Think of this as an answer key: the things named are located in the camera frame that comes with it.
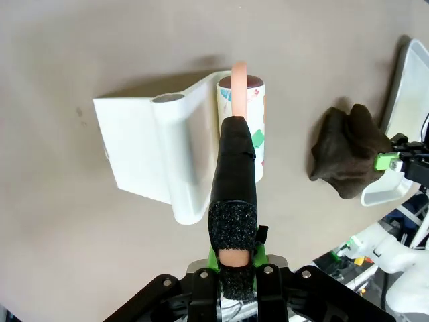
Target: brown cloth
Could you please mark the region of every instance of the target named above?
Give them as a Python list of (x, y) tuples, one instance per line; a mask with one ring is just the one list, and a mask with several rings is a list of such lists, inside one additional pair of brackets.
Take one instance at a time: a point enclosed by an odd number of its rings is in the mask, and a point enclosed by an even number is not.
[(375, 158), (390, 151), (390, 139), (365, 106), (354, 105), (349, 115), (331, 107), (311, 149), (316, 162), (310, 180), (325, 180), (343, 199), (356, 197), (384, 174), (374, 169)]

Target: black cable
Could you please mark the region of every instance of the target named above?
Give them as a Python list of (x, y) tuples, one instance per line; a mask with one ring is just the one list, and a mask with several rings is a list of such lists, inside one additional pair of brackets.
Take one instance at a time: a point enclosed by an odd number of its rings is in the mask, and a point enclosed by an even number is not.
[(424, 125), (426, 124), (426, 121), (428, 120), (428, 118), (429, 118), (429, 113), (427, 114), (427, 116), (426, 116), (426, 119), (424, 119), (424, 122), (423, 122), (423, 124), (422, 124), (422, 129), (420, 130), (420, 135), (422, 136), (422, 142), (424, 142), (424, 136), (423, 136), (423, 129), (424, 129)]
[(221, 307), (221, 309), (222, 310), (232, 309), (233, 307), (236, 307), (236, 306), (238, 306), (240, 304), (241, 304), (241, 302), (237, 302), (237, 303), (234, 303), (234, 304), (230, 305), (229, 307)]
[(388, 290), (389, 290), (389, 274), (384, 272), (383, 289), (381, 290), (381, 303), (380, 303), (380, 307), (384, 311), (386, 311), (386, 294)]
[(359, 286), (359, 285), (356, 285), (356, 278), (359, 276), (356, 265), (355, 267), (353, 267), (353, 272), (355, 272), (355, 277), (353, 278), (353, 284), (355, 285), (355, 287), (353, 288), (353, 292), (356, 292), (357, 287)]
[(234, 315), (232, 316), (232, 317), (230, 317), (229, 318), (229, 320), (228, 320), (228, 322), (229, 321), (232, 321), (239, 313), (240, 313), (240, 311), (241, 311), (241, 307), (243, 307), (243, 303), (242, 302), (240, 302), (240, 307), (239, 307), (239, 309), (237, 310), (237, 311), (235, 311), (234, 312)]

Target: gray table surface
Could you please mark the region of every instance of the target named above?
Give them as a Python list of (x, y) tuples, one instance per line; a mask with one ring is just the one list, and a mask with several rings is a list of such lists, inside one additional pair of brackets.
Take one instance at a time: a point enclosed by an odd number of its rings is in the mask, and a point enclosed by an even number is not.
[(341, 97), (379, 119), (402, 35), (429, 46), (423, 0), (0, 3), (0, 303), (25, 322), (102, 321), (154, 276), (207, 256), (206, 217), (115, 186), (92, 98), (180, 90), (245, 60), (267, 85), (259, 223), (297, 268), (383, 217), (310, 182)]

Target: screw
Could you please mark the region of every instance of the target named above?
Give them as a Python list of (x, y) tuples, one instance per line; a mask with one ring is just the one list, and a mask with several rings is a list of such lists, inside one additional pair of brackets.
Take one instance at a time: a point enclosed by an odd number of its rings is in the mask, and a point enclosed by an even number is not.
[(393, 159), (390, 162), (390, 168), (395, 172), (400, 172), (403, 165), (404, 165), (404, 162), (400, 159)]
[(266, 266), (263, 269), (263, 272), (266, 273), (266, 274), (271, 274), (272, 272), (274, 272), (274, 270), (273, 270), (273, 268), (271, 266)]
[(310, 278), (311, 277), (311, 273), (307, 270), (302, 272), (302, 277), (304, 278)]

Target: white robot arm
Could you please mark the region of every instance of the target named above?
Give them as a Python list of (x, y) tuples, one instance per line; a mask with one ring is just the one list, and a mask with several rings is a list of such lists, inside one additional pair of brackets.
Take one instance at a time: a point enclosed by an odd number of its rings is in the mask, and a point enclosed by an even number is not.
[(429, 251), (413, 250), (375, 223), (353, 236), (339, 255), (349, 258), (367, 256), (387, 273), (404, 272), (386, 295), (396, 312), (429, 315)]

